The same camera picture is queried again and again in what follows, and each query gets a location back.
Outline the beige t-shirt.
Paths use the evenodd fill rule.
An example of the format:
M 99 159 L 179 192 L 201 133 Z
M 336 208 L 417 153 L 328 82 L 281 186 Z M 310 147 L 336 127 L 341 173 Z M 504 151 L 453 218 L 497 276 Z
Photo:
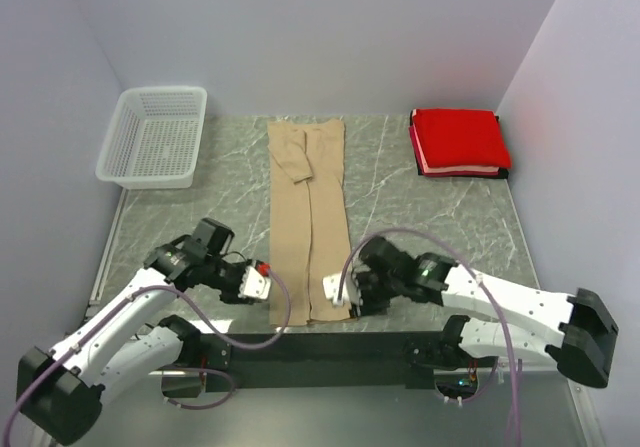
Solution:
M 340 272 L 351 253 L 344 183 L 345 126 L 268 124 L 270 160 L 269 264 L 283 280 L 291 326 L 340 322 L 350 305 L 335 307 L 323 278 Z

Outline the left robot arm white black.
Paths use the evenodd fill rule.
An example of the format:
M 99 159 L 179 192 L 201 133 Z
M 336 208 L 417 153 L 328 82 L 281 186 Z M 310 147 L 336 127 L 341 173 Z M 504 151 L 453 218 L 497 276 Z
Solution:
M 202 219 L 185 234 L 153 249 L 123 290 L 99 313 L 48 350 L 32 348 L 19 361 L 16 414 L 23 414 L 68 446 L 96 423 L 103 408 L 149 373 L 175 366 L 200 371 L 212 359 L 202 332 L 171 315 L 143 334 L 161 310 L 198 285 L 213 288 L 227 304 L 249 304 L 261 263 L 229 261 L 234 237 L 227 226 Z

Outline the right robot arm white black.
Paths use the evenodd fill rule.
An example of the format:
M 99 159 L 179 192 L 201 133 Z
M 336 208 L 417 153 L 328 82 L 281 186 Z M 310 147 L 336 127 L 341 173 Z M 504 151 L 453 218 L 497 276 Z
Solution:
M 436 368 L 454 370 L 471 359 L 505 358 L 555 364 L 566 378 L 604 389 L 609 384 L 619 327 L 601 297 L 580 288 L 548 292 L 426 252 L 413 257 L 381 235 L 371 235 L 350 255 L 363 270 L 326 278 L 326 297 L 350 304 L 354 316 L 387 309 L 392 299 L 456 310 L 443 329 Z

